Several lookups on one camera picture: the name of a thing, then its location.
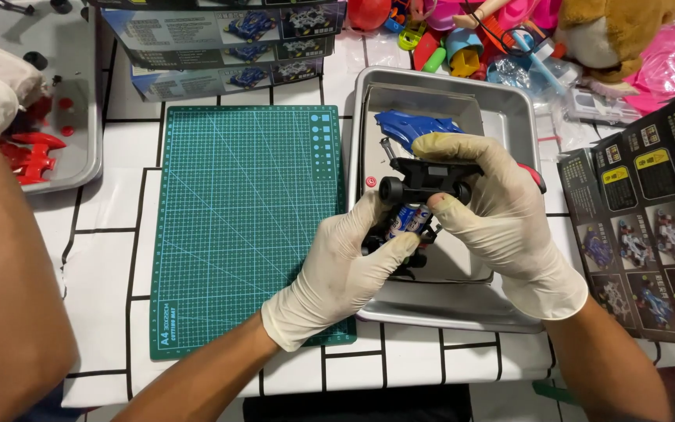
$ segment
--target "table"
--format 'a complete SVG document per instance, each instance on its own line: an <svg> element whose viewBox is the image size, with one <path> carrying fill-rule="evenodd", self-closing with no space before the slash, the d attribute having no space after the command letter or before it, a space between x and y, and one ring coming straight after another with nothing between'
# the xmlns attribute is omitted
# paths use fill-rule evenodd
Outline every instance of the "table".
<svg viewBox="0 0 675 422"><path fill-rule="evenodd" d="M129 81L129 61L104 35L103 176L81 188L29 197L46 241L80 359L65 382L63 406L126 402L174 361L153 362L148 352L152 237L160 182L163 115L168 104L144 103ZM325 74L287 86L173 105L336 104L343 148L353 123L352 88L372 64L410 67L410 55L387 38L342 33ZM541 172L554 240L582 270L557 174L559 145L550 116L537 120ZM583 144L617 129L564 123ZM278 354L241 392L303 393L417 384L543 379L557 364L545 333L450 331L358 322L351 345ZM659 367L675 366L675 344L638 343Z"/></svg>

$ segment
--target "yellow warning sign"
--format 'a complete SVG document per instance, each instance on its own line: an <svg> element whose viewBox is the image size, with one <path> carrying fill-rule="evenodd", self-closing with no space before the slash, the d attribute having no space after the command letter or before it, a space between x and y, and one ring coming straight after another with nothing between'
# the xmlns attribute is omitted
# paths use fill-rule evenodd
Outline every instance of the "yellow warning sign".
<svg viewBox="0 0 675 422"><path fill-rule="evenodd" d="M621 166L613 170L608 170L602 175L604 185L607 185L611 182L615 182L617 180L626 179L627 177L629 177L629 169L626 168L626 166Z"/></svg>
<svg viewBox="0 0 675 422"><path fill-rule="evenodd" d="M649 168L664 161L668 161L669 159L668 150L666 148L660 148L635 158L634 166L637 167L637 170L642 170L643 168Z"/></svg>

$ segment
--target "tire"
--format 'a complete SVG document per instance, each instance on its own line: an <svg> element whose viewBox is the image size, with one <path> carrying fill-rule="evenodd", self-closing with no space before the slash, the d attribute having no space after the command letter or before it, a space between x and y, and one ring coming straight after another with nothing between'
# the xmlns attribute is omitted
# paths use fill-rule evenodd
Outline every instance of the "tire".
<svg viewBox="0 0 675 422"><path fill-rule="evenodd" d="M467 205L471 199L470 186L465 182L457 182L452 187L455 189L455 197L463 205Z"/></svg>
<svg viewBox="0 0 675 422"><path fill-rule="evenodd" d="M405 187L399 178L383 177L380 182L380 199L384 204L396 205L403 201Z"/></svg>

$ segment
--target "silver tray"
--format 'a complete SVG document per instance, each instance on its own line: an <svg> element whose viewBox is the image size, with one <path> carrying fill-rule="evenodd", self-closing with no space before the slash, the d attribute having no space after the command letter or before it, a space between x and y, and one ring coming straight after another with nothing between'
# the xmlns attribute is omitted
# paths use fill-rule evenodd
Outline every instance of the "silver tray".
<svg viewBox="0 0 675 422"><path fill-rule="evenodd" d="M451 117L466 133L498 139L519 162L540 169L532 103L519 89L374 66L355 85L348 170L347 208L366 189L367 177L401 176L389 167L373 115L385 110ZM410 156L394 147L399 156ZM501 277L472 256L454 236L441 231L427 248L428 263L416 280L390 278L357 316L364 320L476 331L538 333L539 320L516 310L501 290Z"/></svg>
<svg viewBox="0 0 675 422"><path fill-rule="evenodd" d="M46 81L55 75L62 82L51 88L54 104L46 117L48 126L43 133L52 134L67 146L54 149L49 156L56 158L54 170L43 176L49 182L23 186L25 193L44 193L83 185L100 173L103 159L101 125L102 78L98 25L101 18L90 7L89 22L80 16L82 3L70 0L73 10L56 14L48 1L13 1L20 6L33 5L35 13L25 16L0 9L0 48L22 57L29 51L41 53L49 61L43 70ZM70 98L72 110L60 110L60 98ZM62 127L74 128L70 137L61 135Z"/></svg>

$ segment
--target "box packaging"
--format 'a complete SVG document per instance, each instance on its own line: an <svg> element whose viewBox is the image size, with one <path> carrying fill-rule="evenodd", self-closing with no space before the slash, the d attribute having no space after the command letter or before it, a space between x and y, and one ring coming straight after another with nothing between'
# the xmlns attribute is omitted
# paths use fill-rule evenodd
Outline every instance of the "box packaging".
<svg viewBox="0 0 675 422"><path fill-rule="evenodd" d="M335 0L88 0L96 7L126 11L222 11L227 9L267 9L283 6L322 5Z"/></svg>
<svg viewBox="0 0 675 422"><path fill-rule="evenodd" d="M258 11L120 11L102 15L128 50L180 52L302 41L340 33L345 3Z"/></svg>
<svg viewBox="0 0 675 422"><path fill-rule="evenodd" d="M675 98L558 168L593 297L633 336L675 342Z"/></svg>
<svg viewBox="0 0 675 422"><path fill-rule="evenodd" d="M132 64L139 68L181 71L316 59L331 55L333 49L334 35L216 50L138 51L125 48L125 51Z"/></svg>
<svg viewBox="0 0 675 422"><path fill-rule="evenodd" d="M132 67L130 79L145 101L178 101L283 85L322 74L322 59L199 71L151 71Z"/></svg>

